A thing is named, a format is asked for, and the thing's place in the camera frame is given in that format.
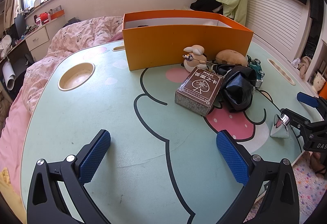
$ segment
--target closet door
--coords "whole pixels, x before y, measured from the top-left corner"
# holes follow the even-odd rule
[[[308,38],[309,8],[298,0],[248,0],[246,27],[293,61]]]

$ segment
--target drawer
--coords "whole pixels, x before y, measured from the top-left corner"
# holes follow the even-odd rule
[[[33,57],[34,62],[38,62],[46,56],[49,46],[50,46],[50,42],[48,41],[31,50],[31,55]]]
[[[49,37],[45,27],[41,28],[37,32],[34,32],[31,36],[26,38],[26,44],[30,51],[47,41],[49,41]]]

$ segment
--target pink floral blanket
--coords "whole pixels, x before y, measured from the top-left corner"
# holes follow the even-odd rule
[[[53,37],[47,55],[26,71],[22,87],[26,109],[33,113],[45,84],[67,56],[87,47],[123,39],[122,22],[122,17],[100,17],[60,29]]]

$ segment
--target orange box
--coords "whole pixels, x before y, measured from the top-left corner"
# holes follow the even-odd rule
[[[61,17],[64,14],[65,14],[65,11],[64,10],[60,10],[60,11],[58,11],[58,12],[56,12],[56,13],[54,13],[54,14],[51,15],[51,20],[53,20],[53,19],[55,19],[57,17]]]
[[[136,12],[123,20],[130,71],[182,63],[183,49],[196,44],[204,47],[208,61],[226,49],[246,56],[252,36],[253,31],[225,16],[200,11]]]

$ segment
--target metal bolt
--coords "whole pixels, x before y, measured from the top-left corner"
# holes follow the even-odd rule
[[[283,163],[284,163],[285,165],[290,165],[290,162],[289,162],[288,159],[283,159]]]
[[[44,159],[40,159],[40,160],[38,160],[38,162],[36,164],[41,166],[43,163],[44,163]]]
[[[66,157],[66,160],[68,162],[72,162],[74,159],[75,159],[75,156],[74,155],[69,155],[68,157]]]
[[[259,156],[259,155],[253,155],[253,160],[254,161],[260,161],[261,160],[261,156]]]

